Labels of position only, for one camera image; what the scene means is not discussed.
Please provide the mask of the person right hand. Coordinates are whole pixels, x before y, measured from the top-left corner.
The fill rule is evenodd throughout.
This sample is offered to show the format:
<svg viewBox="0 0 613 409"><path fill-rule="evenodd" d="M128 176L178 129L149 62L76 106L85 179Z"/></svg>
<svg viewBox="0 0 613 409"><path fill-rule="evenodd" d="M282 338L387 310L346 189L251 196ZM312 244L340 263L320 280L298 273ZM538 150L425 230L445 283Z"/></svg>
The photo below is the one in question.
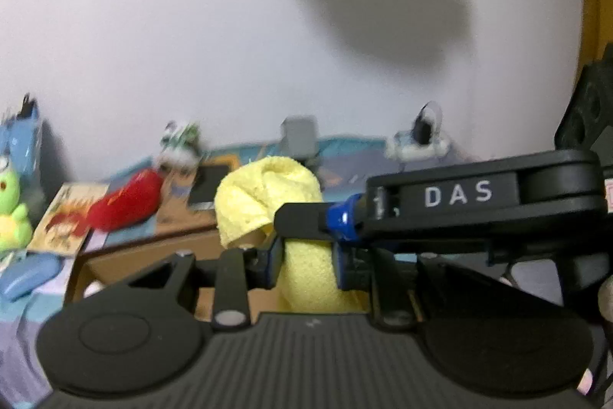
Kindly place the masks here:
<svg viewBox="0 0 613 409"><path fill-rule="evenodd" d="M507 284L507 286L514 286L514 284L511 283L511 281L509 279L507 279L506 277L500 277L499 278L499 282L500 283L505 283ZM592 375L592 371L590 371L589 368L587 368L586 371L584 371L584 375L577 387L577 390L579 391L579 393L581 393L583 396L586 396L588 391L590 390L591 386L593 383L593 375Z"/></svg>

